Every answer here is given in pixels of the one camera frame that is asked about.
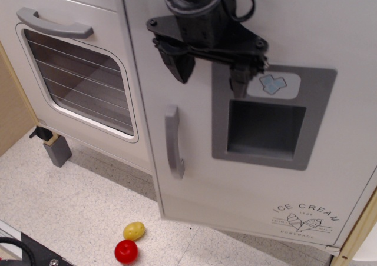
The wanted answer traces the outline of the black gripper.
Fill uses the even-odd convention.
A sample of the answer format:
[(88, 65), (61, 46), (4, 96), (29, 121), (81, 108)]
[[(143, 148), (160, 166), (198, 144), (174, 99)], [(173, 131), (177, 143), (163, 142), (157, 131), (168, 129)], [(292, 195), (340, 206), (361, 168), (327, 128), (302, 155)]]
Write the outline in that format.
[(165, 66), (186, 84), (195, 59), (230, 66), (230, 86), (236, 99), (246, 96), (249, 81), (267, 68), (268, 43), (245, 28), (256, 1), (237, 16), (236, 0), (164, 0), (170, 16), (151, 18), (147, 29)]

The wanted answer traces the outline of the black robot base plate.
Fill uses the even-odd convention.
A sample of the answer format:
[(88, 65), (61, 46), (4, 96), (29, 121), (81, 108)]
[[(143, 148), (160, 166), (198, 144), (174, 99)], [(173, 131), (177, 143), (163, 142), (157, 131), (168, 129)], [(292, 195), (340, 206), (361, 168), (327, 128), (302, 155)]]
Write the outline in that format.
[(53, 252), (24, 233), (21, 233), (21, 241), (33, 252), (37, 265), (50, 265), (51, 260), (57, 260), (58, 265), (73, 265), (64, 257)]

